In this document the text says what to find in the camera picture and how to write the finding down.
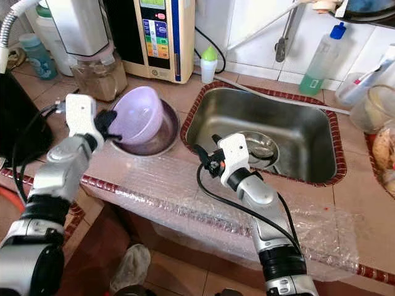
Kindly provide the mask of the large clear plastic container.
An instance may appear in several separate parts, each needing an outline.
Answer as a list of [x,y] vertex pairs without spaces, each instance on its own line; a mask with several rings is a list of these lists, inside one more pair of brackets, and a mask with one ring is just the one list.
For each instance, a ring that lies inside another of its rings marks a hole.
[[395,88],[383,84],[372,86],[352,108],[350,119],[364,133],[377,133],[387,121],[395,119]]

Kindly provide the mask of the green dish soap bottle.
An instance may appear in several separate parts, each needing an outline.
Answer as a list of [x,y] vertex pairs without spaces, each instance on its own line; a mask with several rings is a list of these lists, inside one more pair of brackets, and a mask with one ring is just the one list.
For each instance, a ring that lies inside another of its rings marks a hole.
[[343,36],[347,30],[344,22],[334,25],[329,34],[321,38],[310,65],[299,84],[299,92],[306,96],[315,96],[322,89],[328,73],[335,67],[343,47]]

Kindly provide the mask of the dark blue basin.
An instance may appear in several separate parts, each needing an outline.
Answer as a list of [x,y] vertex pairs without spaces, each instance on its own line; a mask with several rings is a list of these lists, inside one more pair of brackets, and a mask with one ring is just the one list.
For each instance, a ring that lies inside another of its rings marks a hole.
[[395,0],[348,0],[341,20],[395,28]]

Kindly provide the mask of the glass jar brown contents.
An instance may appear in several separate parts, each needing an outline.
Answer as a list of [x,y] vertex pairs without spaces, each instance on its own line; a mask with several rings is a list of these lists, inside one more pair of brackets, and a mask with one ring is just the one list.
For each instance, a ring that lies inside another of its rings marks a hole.
[[79,57],[70,69],[81,93],[96,101],[113,102],[127,88],[126,70],[113,47],[91,57]]

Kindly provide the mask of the white bottle green cap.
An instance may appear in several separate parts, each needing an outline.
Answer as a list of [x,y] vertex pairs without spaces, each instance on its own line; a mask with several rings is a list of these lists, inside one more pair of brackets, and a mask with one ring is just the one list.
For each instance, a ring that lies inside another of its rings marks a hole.
[[201,54],[201,82],[209,84],[214,81],[215,69],[219,62],[219,52],[215,50],[214,46],[209,46]]

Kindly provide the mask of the grey faucet pipe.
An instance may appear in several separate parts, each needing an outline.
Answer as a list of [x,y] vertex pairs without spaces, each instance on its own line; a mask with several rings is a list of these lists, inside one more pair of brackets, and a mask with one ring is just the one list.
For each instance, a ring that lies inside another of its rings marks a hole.
[[296,3],[293,9],[288,12],[288,17],[284,25],[284,30],[275,44],[275,61],[284,62],[297,30],[297,18],[300,11],[300,3]]

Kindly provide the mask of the clear bubble wrap sheet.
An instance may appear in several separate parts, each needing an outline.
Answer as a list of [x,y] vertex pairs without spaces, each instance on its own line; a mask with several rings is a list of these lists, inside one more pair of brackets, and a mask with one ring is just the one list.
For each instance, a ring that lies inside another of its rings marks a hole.
[[[152,220],[167,239],[259,270],[251,217],[205,195],[197,168],[195,157],[135,157],[106,146],[86,174],[113,184],[107,200]],[[309,274],[325,281],[355,274],[361,258],[354,217],[334,206],[332,190],[269,174],[264,180],[289,206]]]

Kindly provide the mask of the white plastic container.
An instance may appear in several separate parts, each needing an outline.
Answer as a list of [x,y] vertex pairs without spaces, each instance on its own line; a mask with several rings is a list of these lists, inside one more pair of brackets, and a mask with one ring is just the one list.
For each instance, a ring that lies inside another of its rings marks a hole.
[[73,76],[71,65],[75,65],[76,61],[65,51],[65,45],[62,42],[59,32],[57,32],[56,23],[54,23],[46,0],[40,0],[37,3],[36,14],[36,24],[38,26],[36,33],[42,42],[44,42],[48,51],[51,52],[56,62],[57,70],[65,76]]

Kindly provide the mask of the white toothpaste tube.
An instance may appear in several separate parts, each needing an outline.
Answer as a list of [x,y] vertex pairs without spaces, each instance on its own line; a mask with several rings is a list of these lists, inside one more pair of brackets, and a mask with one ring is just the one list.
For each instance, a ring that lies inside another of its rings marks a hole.
[[365,74],[364,79],[362,79],[360,86],[364,87],[367,91],[378,81],[379,77],[384,74],[389,67],[395,63],[395,43],[390,43],[389,47],[383,54],[379,65],[372,71]]

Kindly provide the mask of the purple plastic bowl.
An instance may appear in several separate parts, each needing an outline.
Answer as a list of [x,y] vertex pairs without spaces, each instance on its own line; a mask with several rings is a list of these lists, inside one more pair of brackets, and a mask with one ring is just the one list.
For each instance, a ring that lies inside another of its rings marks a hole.
[[136,146],[153,138],[163,122],[164,106],[154,88],[141,86],[127,91],[112,108],[115,119],[108,133],[120,136],[120,142]]

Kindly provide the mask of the beige tap fitting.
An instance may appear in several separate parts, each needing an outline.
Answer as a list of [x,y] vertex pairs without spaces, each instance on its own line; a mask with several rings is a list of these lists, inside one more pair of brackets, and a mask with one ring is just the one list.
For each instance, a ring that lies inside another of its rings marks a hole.
[[312,8],[319,14],[329,14],[333,17],[344,17],[348,0],[311,0]]

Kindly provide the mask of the round steel dish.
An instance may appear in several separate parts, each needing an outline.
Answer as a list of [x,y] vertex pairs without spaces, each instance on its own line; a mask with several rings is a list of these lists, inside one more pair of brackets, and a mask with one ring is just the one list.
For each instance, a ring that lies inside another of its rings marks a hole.
[[180,133],[180,119],[175,109],[166,101],[161,101],[163,106],[163,121],[158,132],[153,138],[143,144],[128,146],[119,142],[111,141],[110,145],[132,156],[158,156],[166,153],[176,141]]

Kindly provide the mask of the small teal bottle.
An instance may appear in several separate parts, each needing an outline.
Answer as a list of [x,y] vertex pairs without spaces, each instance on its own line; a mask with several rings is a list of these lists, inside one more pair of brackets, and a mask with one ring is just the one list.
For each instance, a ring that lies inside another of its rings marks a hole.
[[56,63],[51,59],[47,48],[43,45],[39,37],[34,33],[25,33],[18,37],[18,41],[23,51],[27,54],[27,59],[31,63],[36,75],[45,81],[56,78]]

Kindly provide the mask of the silver grey appliance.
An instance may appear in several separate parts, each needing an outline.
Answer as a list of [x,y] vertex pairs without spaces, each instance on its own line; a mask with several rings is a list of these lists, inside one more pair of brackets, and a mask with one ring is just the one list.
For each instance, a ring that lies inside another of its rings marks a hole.
[[52,20],[72,56],[95,56],[109,44],[101,0],[47,0]]

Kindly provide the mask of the clear bag of bread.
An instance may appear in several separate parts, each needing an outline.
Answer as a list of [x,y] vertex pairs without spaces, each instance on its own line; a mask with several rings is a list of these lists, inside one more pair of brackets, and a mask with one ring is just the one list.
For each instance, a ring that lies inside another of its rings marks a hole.
[[378,180],[395,199],[395,120],[387,122],[373,138],[372,157]]

